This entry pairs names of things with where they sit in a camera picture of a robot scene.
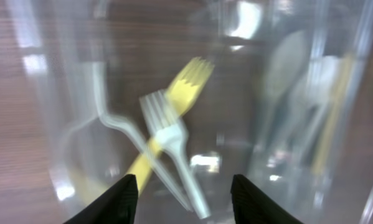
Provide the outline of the yellow plastic fork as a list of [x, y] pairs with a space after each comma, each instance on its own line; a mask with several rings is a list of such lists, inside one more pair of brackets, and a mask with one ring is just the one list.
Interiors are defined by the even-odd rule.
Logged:
[[[166, 90], [166, 95], [179, 116], [184, 116], [195, 104], [202, 89], [214, 70], [214, 65], [200, 57], [194, 57], [175, 77]], [[128, 174], [134, 174], [141, 194], [153, 170], [148, 157], [141, 153], [134, 160]]]

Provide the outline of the yellow plastic spoon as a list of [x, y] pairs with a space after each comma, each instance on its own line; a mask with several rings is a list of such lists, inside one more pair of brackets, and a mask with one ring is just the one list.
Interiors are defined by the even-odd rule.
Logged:
[[341, 114], [342, 102], [351, 77], [352, 63], [353, 57], [351, 54], [339, 58], [337, 67], [330, 73], [332, 80], [327, 81], [327, 89], [323, 96], [324, 102], [329, 108], [323, 121], [323, 129], [320, 132], [316, 154], [313, 159], [311, 170], [314, 175], [323, 175], [326, 169], [332, 141], [336, 133], [337, 121]]

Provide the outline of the white spoon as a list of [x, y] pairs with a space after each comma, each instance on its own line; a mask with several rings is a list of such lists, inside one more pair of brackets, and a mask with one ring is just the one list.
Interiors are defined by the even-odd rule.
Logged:
[[248, 169], [253, 174], [258, 163], [269, 151], [270, 131], [275, 119], [276, 107], [291, 84], [300, 74], [308, 57], [309, 42], [307, 31], [298, 30], [284, 37], [270, 55], [269, 64], [263, 79], [263, 111], [261, 126]]
[[319, 77], [308, 81], [304, 76], [289, 96], [291, 134], [299, 134], [296, 141], [299, 160], [305, 159], [319, 134], [331, 107], [331, 90], [339, 76], [341, 59], [334, 55], [319, 60]]

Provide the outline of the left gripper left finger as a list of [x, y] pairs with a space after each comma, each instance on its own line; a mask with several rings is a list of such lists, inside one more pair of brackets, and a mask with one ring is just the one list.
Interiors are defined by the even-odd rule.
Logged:
[[133, 224], [137, 203], [136, 176], [127, 174], [64, 224]]

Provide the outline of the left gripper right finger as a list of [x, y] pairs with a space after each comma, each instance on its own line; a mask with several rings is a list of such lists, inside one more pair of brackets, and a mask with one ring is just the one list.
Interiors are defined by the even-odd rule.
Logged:
[[303, 224], [242, 174], [235, 174], [230, 189], [236, 224]]

